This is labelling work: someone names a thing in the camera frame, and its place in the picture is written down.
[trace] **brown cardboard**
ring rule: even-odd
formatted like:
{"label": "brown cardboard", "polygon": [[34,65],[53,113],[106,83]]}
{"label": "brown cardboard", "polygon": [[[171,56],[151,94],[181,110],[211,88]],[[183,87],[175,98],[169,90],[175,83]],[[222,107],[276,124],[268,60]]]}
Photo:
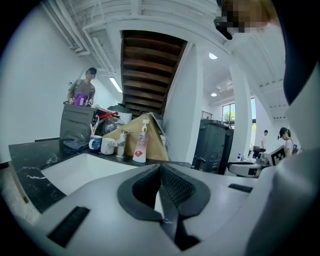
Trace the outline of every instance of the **brown cardboard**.
{"label": "brown cardboard", "polygon": [[118,140],[121,134],[121,130],[130,132],[125,144],[124,154],[133,157],[138,141],[138,135],[141,133],[141,129],[143,126],[143,119],[149,120],[149,124],[147,125],[148,143],[146,147],[146,158],[160,161],[169,161],[166,147],[161,140],[156,122],[150,113],[146,113],[137,117],[128,124],[121,126],[120,128],[106,134],[103,137]]}

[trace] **wooden staircase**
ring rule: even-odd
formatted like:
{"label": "wooden staircase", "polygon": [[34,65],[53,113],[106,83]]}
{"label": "wooden staircase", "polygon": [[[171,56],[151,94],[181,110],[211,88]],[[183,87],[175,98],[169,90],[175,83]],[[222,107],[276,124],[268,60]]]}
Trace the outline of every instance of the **wooden staircase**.
{"label": "wooden staircase", "polygon": [[167,96],[187,42],[170,35],[126,30],[122,33],[123,102],[133,118],[164,114]]}

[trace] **soap dispenser bottle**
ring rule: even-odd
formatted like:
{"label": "soap dispenser bottle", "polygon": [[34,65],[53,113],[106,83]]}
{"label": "soap dispenser bottle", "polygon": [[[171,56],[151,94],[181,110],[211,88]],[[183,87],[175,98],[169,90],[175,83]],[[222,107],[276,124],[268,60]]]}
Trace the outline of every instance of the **soap dispenser bottle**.
{"label": "soap dispenser bottle", "polygon": [[138,140],[136,142],[135,151],[133,155],[133,160],[139,163],[146,162],[146,154],[147,154],[147,144],[148,144],[148,133],[147,133],[147,124],[149,124],[149,120],[142,120],[142,129],[141,133],[138,136]]}

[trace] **countertop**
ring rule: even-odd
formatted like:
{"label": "countertop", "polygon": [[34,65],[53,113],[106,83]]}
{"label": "countertop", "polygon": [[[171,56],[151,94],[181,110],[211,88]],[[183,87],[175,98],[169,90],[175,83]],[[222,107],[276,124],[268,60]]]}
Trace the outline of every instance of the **countertop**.
{"label": "countertop", "polygon": [[145,163],[135,162],[132,156],[123,158],[113,155],[91,153],[89,149],[76,151],[66,147],[62,140],[47,140],[32,143],[9,145],[12,166],[28,199],[34,207],[43,213],[66,195],[56,188],[43,174],[42,170],[87,153],[109,161],[141,167],[157,163],[169,163],[191,167],[187,162],[159,161],[147,159]]}

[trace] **white sink basin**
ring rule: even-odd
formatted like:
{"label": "white sink basin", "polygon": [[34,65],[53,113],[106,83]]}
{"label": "white sink basin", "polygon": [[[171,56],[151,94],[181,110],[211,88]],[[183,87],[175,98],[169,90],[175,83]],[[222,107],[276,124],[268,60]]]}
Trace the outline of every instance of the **white sink basin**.
{"label": "white sink basin", "polygon": [[70,195],[88,182],[133,168],[136,167],[83,153],[41,172],[60,191]]}

